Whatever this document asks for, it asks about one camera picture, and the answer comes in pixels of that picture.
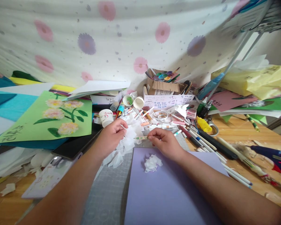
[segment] blue glue gun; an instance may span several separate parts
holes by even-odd
[[[248,147],[254,150],[256,153],[271,159],[274,162],[273,170],[281,173],[281,151],[254,145]]]

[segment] purple paper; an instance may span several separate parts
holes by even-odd
[[[162,160],[163,166],[155,172],[145,173],[144,162],[152,154]],[[215,153],[191,154],[227,175]],[[125,225],[131,224],[222,223],[176,163],[164,157],[158,149],[134,148],[125,214]]]

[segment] yellow bottle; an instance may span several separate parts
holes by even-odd
[[[204,132],[211,132],[212,131],[212,127],[209,126],[209,124],[204,119],[202,119],[200,117],[197,117],[197,122]]]

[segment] wooden desk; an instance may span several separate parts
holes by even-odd
[[[259,126],[260,133],[256,132],[250,122],[242,119],[243,116],[232,117],[228,123],[222,119],[214,119],[213,122],[219,128],[219,137],[222,137],[229,143],[242,142],[243,144],[253,144],[251,140],[259,141],[270,148],[281,150],[281,136],[267,129],[264,126]],[[194,151],[195,147],[187,140],[190,150]],[[272,171],[270,164],[266,161],[261,161],[259,158],[253,159],[277,181],[281,182],[281,175]],[[267,198],[281,206],[281,190],[275,189],[270,184],[266,184],[257,175],[251,172],[240,161],[228,161],[228,166],[235,168],[237,172],[249,179],[252,183],[252,189],[261,195],[267,193]],[[22,216],[25,210],[29,207],[32,200],[21,199],[21,195],[34,181],[34,175],[28,175],[16,184],[16,190],[9,193],[5,197],[0,195],[0,224],[14,225],[15,222]]]

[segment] smartphone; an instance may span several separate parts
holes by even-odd
[[[71,137],[65,143],[52,151],[52,154],[66,159],[74,160],[83,149],[90,144],[101,132],[102,126],[96,123],[91,124],[91,134],[81,137]]]

